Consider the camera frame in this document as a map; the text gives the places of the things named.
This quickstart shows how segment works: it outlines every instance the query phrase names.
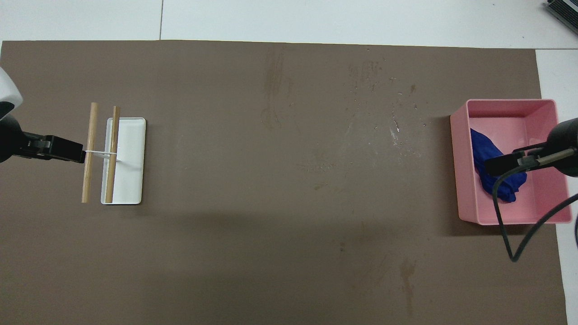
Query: wooden dowel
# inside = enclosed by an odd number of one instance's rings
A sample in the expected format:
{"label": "wooden dowel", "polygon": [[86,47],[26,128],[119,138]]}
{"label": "wooden dowel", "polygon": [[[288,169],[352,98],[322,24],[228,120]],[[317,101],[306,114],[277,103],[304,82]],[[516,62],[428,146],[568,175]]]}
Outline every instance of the wooden dowel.
{"label": "wooden dowel", "polygon": [[116,171],[116,151],[118,149],[118,122],[120,120],[120,107],[113,107],[112,131],[110,133],[110,155],[108,173],[106,175],[105,203],[112,203],[114,193],[114,173]]}
{"label": "wooden dowel", "polygon": [[[98,104],[90,104],[90,118],[88,120],[88,140],[85,150],[94,150],[94,138],[97,134]],[[87,152],[84,158],[84,178],[82,181],[82,203],[88,203],[90,196],[90,179],[92,177],[92,152]]]}

